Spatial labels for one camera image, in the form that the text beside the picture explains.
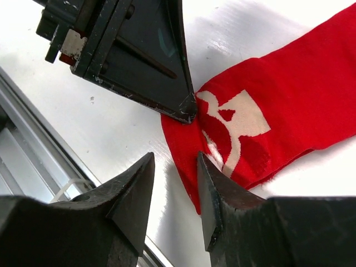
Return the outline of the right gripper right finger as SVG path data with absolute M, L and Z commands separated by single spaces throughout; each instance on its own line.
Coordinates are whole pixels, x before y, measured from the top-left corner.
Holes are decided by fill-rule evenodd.
M 354 197 L 263 199 L 203 153 L 197 181 L 212 266 L 354 266 Z

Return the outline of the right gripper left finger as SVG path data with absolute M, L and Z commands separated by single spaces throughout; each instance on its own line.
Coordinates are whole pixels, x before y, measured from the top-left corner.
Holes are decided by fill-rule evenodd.
M 155 176 L 152 152 L 70 201 L 1 197 L 2 266 L 136 266 Z

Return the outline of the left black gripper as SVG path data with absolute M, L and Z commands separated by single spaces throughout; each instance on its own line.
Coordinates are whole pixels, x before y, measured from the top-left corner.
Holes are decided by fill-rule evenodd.
M 197 113 L 181 1 L 36 1 L 36 33 L 71 72 L 182 123 Z

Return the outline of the red santa sock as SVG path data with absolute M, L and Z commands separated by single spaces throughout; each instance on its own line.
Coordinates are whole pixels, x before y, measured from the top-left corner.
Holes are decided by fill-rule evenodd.
M 283 48 L 228 68 L 195 97 L 191 124 L 166 115 L 161 123 L 199 210 L 199 152 L 250 189 L 295 159 L 355 135 L 355 5 Z

